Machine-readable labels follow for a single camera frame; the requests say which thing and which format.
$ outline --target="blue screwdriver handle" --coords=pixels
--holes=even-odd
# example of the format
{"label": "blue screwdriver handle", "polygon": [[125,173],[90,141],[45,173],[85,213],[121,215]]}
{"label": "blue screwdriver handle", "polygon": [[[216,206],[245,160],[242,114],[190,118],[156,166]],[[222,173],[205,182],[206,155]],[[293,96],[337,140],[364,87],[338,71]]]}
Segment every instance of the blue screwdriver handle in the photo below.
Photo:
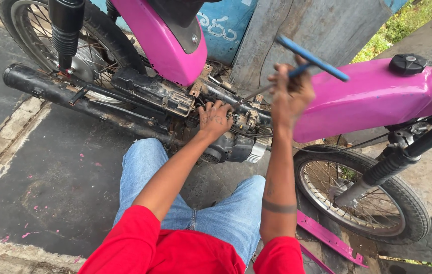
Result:
{"label": "blue screwdriver handle", "polygon": [[303,71],[305,71],[310,66],[317,66],[323,71],[326,71],[327,73],[333,75],[334,77],[340,79],[343,82],[346,82],[349,80],[349,76],[341,72],[339,69],[335,68],[334,66],[331,66],[330,64],[322,61],[321,59],[317,58],[316,56],[312,55],[308,50],[304,49],[303,47],[296,44],[294,41],[290,40],[289,38],[283,36],[283,35],[277,35],[275,38],[275,41],[277,41],[280,45],[285,47],[286,49],[292,51],[295,54],[300,55],[302,58],[307,60],[309,63],[299,66],[293,71],[289,72],[289,77],[296,77],[297,75],[301,74]]}

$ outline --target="motorcycle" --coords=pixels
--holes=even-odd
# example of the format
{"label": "motorcycle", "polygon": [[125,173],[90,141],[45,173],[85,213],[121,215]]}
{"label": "motorcycle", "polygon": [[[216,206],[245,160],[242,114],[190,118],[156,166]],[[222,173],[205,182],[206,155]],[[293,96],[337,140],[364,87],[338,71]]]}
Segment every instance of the motorcycle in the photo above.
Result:
{"label": "motorcycle", "polygon": [[[211,78],[196,18],[203,2],[0,0],[5,28],[40,70],[6,68],[6,85],[112,123],[168,150],[197,130],[196,109],[208,101],[241,100]],[[145,55],[116,26],[122,17]],[[312,145],[294,156],[296,189],[325,215],[372,240],[412,244],[430,228],[424,202],[397,176],[432,148],[432,67],[418,55],[396,55],[340,68],[343,83],[312,78],[316,100],[296,122],[297,142],[385,126],[390,144],[377,159],[352,148]],[[271,150],[272,123],[263,96],[233,112],[231,130],[201,159],[255,163]]]}

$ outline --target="pink rear fender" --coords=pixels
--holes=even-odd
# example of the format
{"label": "pink rear fender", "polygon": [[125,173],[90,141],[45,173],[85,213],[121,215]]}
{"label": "pink rear fender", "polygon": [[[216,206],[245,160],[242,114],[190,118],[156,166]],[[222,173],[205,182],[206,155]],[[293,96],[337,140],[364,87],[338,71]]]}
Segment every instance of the pink rear fender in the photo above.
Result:
{"label": "pink rear fender", "polygon": [[328,73],[312,77],[316,99],[293,129],[296,142],[393,125],[432,115],[432,67],[409,77],[388,70],[390,59],[340,67],[350,80]]}
{"label": "pink rear fender", "polygon": [[186,54],[162,18],[146,0],[111,0],[146,53],[153,69],[163,78],[182,86],[191,85],[207,58],[201,31],[197,49]]}

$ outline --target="blue jeans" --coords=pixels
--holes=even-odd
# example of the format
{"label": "blue jeans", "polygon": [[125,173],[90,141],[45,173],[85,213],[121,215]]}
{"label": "blue jeans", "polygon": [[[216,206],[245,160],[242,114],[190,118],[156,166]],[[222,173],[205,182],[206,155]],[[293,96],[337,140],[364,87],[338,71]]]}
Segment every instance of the blue jeans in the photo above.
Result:
{"label": "blue jeans", "polygon": [[[143,187],[169,158],[157,139],[135,141],[123,157],[119,211],[115,224],[131,206]],[[190,229],[209,234],[234,246],[248,265],[260,239],[260,218],[265,179],[252,176],[238,183],[236,190],[213,207],[194,210],[177,195],[161,223],[162,229]]]}

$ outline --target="spoked wheel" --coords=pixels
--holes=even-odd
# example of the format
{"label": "spoked wheel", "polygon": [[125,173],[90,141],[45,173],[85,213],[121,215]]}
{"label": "spoked wheel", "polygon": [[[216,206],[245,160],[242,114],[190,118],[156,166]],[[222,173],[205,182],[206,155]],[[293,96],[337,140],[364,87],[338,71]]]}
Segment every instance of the spoked wheel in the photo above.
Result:
{"label": "spoked wheel", "polygon": [[412,187],[395,176],[363,193],[351,206],[334,207],[334,198],[358,181],[377,160],[338,147],[305,147],[316,152],[294,155],[295,183],[299,190],[332,220],[372,240],[412,244],[430,228],[426,206]]}
{"label": "spoked wheel", "polygon": [[[58,54],[52,45],[47,0],[0,0],[0,17],[30,58],[46,71],[56,70]],[[146,74],[140,56],[121,29],[97,6],[86,1],[84,26],[79,33],[77,53],[72,58],[73,74],[112,89],[112,75],[126,66]],[[106,103],[121,103],[98,93],[89,92],[88,95]]]}

